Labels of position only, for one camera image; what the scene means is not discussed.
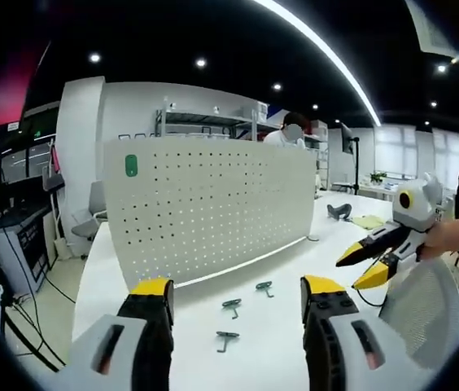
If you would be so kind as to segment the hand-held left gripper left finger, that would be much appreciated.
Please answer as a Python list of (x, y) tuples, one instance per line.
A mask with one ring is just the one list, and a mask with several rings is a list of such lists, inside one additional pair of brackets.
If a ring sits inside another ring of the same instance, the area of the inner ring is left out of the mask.
[(173, 281), (144, 280), (76, 339), (57, 390), (168, 390)]

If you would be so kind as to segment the person's right hand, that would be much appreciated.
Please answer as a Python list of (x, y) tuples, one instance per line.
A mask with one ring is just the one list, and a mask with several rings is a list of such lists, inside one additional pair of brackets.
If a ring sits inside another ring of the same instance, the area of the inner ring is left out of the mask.
[(459, 252), (459, 219), (434, 224), (426, 235), (419, 256), (426, 260), (446, 252)]

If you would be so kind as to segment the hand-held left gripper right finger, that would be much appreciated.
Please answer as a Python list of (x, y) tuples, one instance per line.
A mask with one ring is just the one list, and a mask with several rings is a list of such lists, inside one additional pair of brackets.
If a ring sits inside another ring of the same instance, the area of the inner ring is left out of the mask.
[(360, 311), (326, 277), (300, 279), (303, 347), (311, 390), (423, 390), (434, 377), (377, 315)]

